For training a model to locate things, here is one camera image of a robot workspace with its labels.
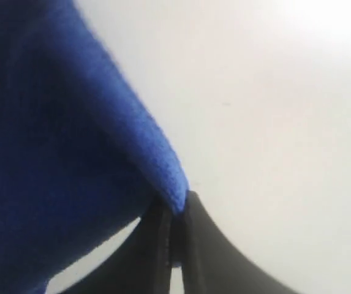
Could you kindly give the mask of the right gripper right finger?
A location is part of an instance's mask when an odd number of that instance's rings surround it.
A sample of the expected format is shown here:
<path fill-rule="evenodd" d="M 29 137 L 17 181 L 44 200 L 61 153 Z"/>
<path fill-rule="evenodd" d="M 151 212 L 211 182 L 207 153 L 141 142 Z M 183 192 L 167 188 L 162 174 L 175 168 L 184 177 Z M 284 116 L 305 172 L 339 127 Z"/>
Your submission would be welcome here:
<path fill-rule="evenodd" d="M 248 260 L 227 239 L 196 192 L 188 192 L 183 213 L 173 218 L 172 241 L 185 293 L 294 292 Z"/>

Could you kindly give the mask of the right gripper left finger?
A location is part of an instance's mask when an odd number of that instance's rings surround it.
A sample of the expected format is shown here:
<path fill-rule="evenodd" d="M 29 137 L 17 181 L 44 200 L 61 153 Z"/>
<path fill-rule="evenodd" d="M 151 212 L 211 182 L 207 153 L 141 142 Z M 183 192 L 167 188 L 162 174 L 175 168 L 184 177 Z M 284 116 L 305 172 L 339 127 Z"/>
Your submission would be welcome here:
<path fill-rule="evenodd" d="M 172 273 L 172 213 L 153 202 L 136 228 L 114 253 L 66 294 L 164 294 Z"/>

